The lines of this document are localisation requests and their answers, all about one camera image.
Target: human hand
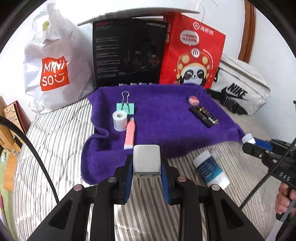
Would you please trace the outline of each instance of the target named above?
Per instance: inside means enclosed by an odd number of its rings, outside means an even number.
[[[290,200],[287,198],[287,195],[288,185],[286,183],[281,183],[275,205],[275,210],[280,215],[285,213],[290,205]],[[291,200],[296,200],[296,190],[291,190],[289,198]]]

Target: white charger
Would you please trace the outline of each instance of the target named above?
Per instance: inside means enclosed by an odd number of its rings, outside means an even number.
[[[140,190],[142,177],[154,178],[161,175],[160,147],[159,145],[135,145],[133,148],[133,175],[140,178]]]

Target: striped bed sheet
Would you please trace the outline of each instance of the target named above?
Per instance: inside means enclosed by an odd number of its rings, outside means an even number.
[[[238,116],[227,112],[246,133],[267,139],[266,133],[252,117]],[[77,103],[51,113],[37,115],[27,133],[36,148],[56,187],[59,199],[76,184],[89,186],[81,178],[81,152],[85,141],[93,134],[90,121],[91,104],[84,98]],[[197,184],[204,185],[196,178],[192,161],[204,150],[221,153],[218,164],[227,174],[231,184],[225,192],[240,205],[249,192],[267,172],[267,168],[256,158],[245,154],[237,142],[224,142],[197,149],[186,156],[169,159],[171,166]],[[261,235],[266,238],[275,221],[274,203],[279,181],[271,177],[248,202],[243,212]],[[18,161],[14,189],[13,207],[17,236],[25,241],[55,207],[53,193],[36,159],[23,146]],[[89,240],[91,215],[89,214],[87,237]],[[203,240],[206,240],[205,220],[202,213]],[[116,240],[178,240],[179,206],[168,206],[162,196],[161,181],[143,179],[142,190],[139,180],[132,183],[130,199],[126,205],[114,205]]]

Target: speech bubble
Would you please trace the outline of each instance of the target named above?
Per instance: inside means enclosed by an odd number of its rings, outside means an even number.
[[[197,45],[200,41],[200,38],[197,32],[194,32],[191,30],[183,30],[180,33],[180,40],[183,44],[192,46],[192,45]]]

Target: screw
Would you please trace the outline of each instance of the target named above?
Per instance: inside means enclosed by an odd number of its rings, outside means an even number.
[[[110,182],[110,183],[113,183],[113,182],[116,182],[116,177],[109,177],[108,178],[108,182]]]
[[[177,180],[178,180],[179,182],[183,183],[183,182],[186,181],[186,177],[179,176],[179,177],[177,178]]]
[[[82,185],[81,185],[81,184],[77,184],[77,185],[75,185],[75,186],[73,187],[73,189],[74,189],[75,191],[80,191],[80,190],[82,189]]]
[[[217,184],[213,184],[213,185],[212,185],[212,189],[213,189],[214,191],[219,191],[219,190],[220,190],[220,187],[219,187],[219,185],[217,185]]]

